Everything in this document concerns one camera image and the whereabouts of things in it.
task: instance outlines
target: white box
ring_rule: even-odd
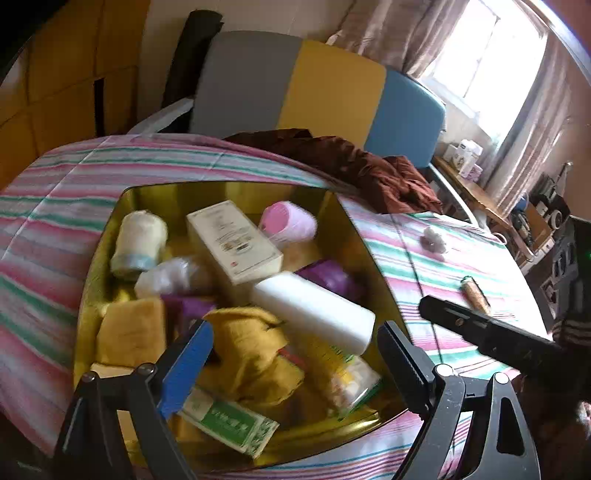
[[[281,271],[283,254],[231,200],[189,213],[187,230],[237,306],[248,304],[255,283]]]
[[[443,154],[443,160],[445,160],[448,163],[451,162],[456,151],[457,147],[454,147],[453,145],[448,145],[445,150],[445,153]]]

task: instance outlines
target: brown cloth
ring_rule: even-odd
[[[381,158],[341,137],[301,128],[240,133],[225,140],[292,158],[356,186],[378,213],[441,213],[441,201],[404,156]]]

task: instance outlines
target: bed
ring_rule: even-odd
[[[190,134],[123,135],[65,145],[39,158],[0,197],[0,408],[51,455],[72,394],[76,318],[87,269],[123,190],[178,181],[271,181],[328,187],[384,275],[412,341],[434,362],[465,376],[506,369],[448,330],[423,320],[421,291],[465,304],[459,281],[472,275],[495,315],[538,335],[544,326],[529,288],[505,247],[469,223],[432,214],[378,215],[355,191],[293,160]],[[449,252],[425,251],[427,225],[446,231]],[[286,465],[208,478],[369,479],[391,476],[419,428],[402,413],[342,447]],[[459,458],[462,417],[446,469]]]

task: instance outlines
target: pink container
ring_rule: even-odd
[[[306,242],[316,235],[314,216],[291,202],[277,202],[262,213],[259,228],[277,248],[293,242]]]

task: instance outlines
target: cotton roll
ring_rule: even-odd
[[[166,223],[146,210],[125,215],[119,228],[111,272],[122,280],[137,280],[158,264],[168,238]]]
[[[283,201],[265,209],[259,228],[277,248],[283,248],[293,242],[312,240],[318,225],[310,212],[294,203]]]
[[[291,272],[255,285],[251,302],[347,353],[365,352],[374,331],[373,312]]]

